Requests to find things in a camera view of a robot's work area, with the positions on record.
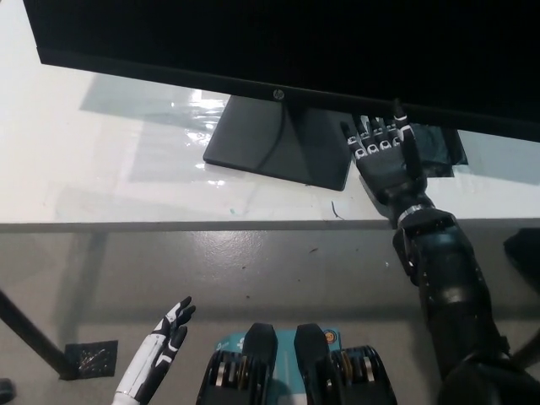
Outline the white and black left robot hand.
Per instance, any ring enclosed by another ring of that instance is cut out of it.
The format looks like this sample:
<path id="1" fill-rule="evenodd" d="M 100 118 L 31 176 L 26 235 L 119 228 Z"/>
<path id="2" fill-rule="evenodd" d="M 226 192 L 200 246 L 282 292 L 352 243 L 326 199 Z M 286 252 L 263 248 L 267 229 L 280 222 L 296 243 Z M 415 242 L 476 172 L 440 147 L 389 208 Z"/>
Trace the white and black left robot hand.
<path id="1" fill-rule="evenodd" d="M 133 356 L 112 405 L 150 403 L 186 338 L 186 324 L 195 310 L 187 296 L 164 315 Z"/>

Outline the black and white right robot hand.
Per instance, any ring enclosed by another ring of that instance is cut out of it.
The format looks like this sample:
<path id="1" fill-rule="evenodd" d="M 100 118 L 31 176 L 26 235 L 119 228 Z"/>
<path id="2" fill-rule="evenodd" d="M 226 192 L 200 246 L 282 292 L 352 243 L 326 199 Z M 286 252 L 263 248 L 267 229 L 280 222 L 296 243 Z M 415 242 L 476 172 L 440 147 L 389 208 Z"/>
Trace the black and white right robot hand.
<path id="1" fill-rule="evenodd" d="M 354 132 L 345 121 L 340 127 L 364 189 L 393 226 L 411 213 L 435 206 L 426 193 L 416 137 L 400 100 L 394 100 L 389 128 L 373 122 L 367 127 L 359 124 Z"/>

